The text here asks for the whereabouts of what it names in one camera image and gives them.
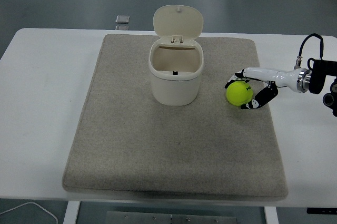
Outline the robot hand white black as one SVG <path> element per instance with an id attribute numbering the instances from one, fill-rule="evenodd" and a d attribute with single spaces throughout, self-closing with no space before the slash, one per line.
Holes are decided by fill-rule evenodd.
<path id="1" fill-rule="evenodd" d="M 278 88 L 288 87 L 294 92 L 303 92 L 302 69 L 293 71 L 280 71 L 273 69 L 265 69 L 260 67 L 247 67 L 236 72 L 226 83 L 225 89 L 237 81 L 245 83 L 250 80 L 256 80 L 267 83 L 267 86 L 262 89 L 252 100 L 240 106 L 241 109 L 258 109 L 268 104 L 278 95 Z"/>

